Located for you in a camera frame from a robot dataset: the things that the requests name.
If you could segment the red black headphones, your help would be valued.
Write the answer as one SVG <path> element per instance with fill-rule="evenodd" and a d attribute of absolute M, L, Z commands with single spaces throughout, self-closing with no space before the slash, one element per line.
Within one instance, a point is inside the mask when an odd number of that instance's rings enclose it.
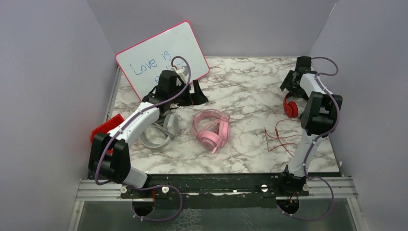
<path fill-rule="evenodd" d="M 295 100 L 302 99 L 301 105 L 299 106 L 295 101 L 292 101 L 292 99 L 295 99 Z M 295 94 L 288 92 L 283 99 L 283 109 L 284 109 L 285 114 L 289 118 L 301 119 L 304 113 L 307 101 L 308 101 L 307 96 L 298 98 Z"/>

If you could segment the pink headphones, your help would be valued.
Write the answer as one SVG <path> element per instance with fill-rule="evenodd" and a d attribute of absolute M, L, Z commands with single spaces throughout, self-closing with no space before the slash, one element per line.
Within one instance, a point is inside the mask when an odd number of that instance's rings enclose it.
<path fill-rule="evenodd" d="M 199 124 L 206 119 L 213 119 L 199 129 Z M 196 114 L 191 121 L 191 128 L 201 145 L 214 154 L 230 138 L 230 115 L 216 109 L 205 109 Z"/>

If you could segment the grey white headphones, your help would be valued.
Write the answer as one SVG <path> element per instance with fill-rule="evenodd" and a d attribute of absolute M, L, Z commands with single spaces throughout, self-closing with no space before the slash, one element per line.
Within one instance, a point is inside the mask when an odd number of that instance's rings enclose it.
<path fill-rule="evenodd" d="M 160 150 L 169 145 L 179 133 L 179 117 L 175 113 L 165 113 L 153 122 L 139 139 L 149 149 Z"/>

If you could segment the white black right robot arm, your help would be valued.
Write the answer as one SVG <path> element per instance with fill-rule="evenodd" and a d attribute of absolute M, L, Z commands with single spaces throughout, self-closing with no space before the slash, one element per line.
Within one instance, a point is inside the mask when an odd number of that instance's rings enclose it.
<path fill-rule="evenodd" d="M 301 192 L 308 178 L 308 168 L 325 137 L 339 123 L 343 98 L 322 84 L 322 72 L 312 70 L 312 57 L 299 56 L 294 70 L 283 80 L 280 90 L 287 90 L 283 108 L 289 118 L 299 118 L 302 135 L 298 148 L 279 176 L 278 191 L 285 196 Z"/>

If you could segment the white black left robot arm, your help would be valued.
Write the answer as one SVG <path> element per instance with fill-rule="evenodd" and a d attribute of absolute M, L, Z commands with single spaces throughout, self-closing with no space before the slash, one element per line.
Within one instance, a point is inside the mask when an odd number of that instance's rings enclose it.
<path fill-rule="evenodd" d="M 96 184 L 131 185 L 138 197 L 148 196 L 151 193 L 148 175 L 131 166 L 130 146 L 172 104 L 190 106 L 207 101 L 198 80 L 190 80 L 190 76 L 185 76 L 181 70 L 162 71 L 158 84 L 143 97 L 131 116 L 108 132 L 94 135 L 88 168 L 93 172 Z"/>

